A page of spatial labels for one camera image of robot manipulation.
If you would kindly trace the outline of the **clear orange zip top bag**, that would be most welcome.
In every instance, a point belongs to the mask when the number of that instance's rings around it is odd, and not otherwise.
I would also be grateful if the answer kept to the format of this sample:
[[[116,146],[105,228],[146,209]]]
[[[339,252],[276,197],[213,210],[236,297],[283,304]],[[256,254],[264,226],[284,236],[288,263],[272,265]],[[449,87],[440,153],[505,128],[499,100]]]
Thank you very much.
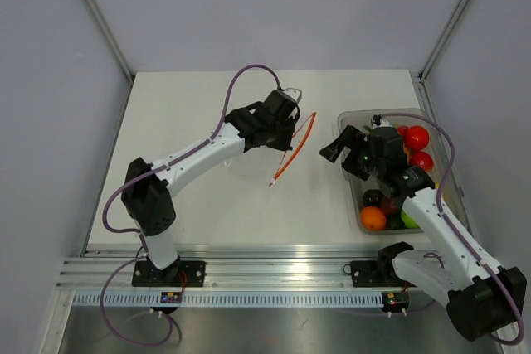
[[[295,124],[295,131],[291,135],[292,142],[295,144],[295,146],[292,149],[285,150],[282,153],[279,166],[273,174],[268,187],[273,187],[278,182],[280,177],[300,154],[314,128],[317,114],[318,113],[316,111],[313,111],[309,113],[302,122],[297,122]]]

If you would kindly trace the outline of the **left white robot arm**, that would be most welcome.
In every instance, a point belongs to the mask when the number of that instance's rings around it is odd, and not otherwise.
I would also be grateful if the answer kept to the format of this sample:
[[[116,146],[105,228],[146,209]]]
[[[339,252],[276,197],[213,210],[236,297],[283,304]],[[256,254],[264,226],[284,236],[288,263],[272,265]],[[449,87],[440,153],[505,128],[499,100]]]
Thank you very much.
[[[203,263],[184,261],[169,233],[176,220],[173,198],[216,165],[262,146],[288,151],[300,118],[302,92],[273,90],[262,102],[232,110],[221,127],[187,148],[159,159],[133,160],[128,167],[121,201],[140,229],[147,254],[134,266],[134,287],[200,287]]]

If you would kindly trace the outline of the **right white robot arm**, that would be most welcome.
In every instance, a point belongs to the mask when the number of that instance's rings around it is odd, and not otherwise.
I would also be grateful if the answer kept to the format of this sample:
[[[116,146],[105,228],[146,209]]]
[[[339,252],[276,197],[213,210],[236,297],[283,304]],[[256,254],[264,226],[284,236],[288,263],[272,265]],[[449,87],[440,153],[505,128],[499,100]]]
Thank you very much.
[[[517,267],[505,268],[484,250],[442,198],[442,185],[407,161],[404,137],[387,120],[368,132],[352,125],[320,156],[335,162],[348,150],[343,169],[361,180],[373,177],[385,196],[402,201],[402,209],[427,235],[445,262],[440,267],[405,242],[378,253],[377,275],[385,284],[408,282],[446,309],[457,332],[474,341],[517,324],[511,344],[524,339],[522,312],[527,279]]]

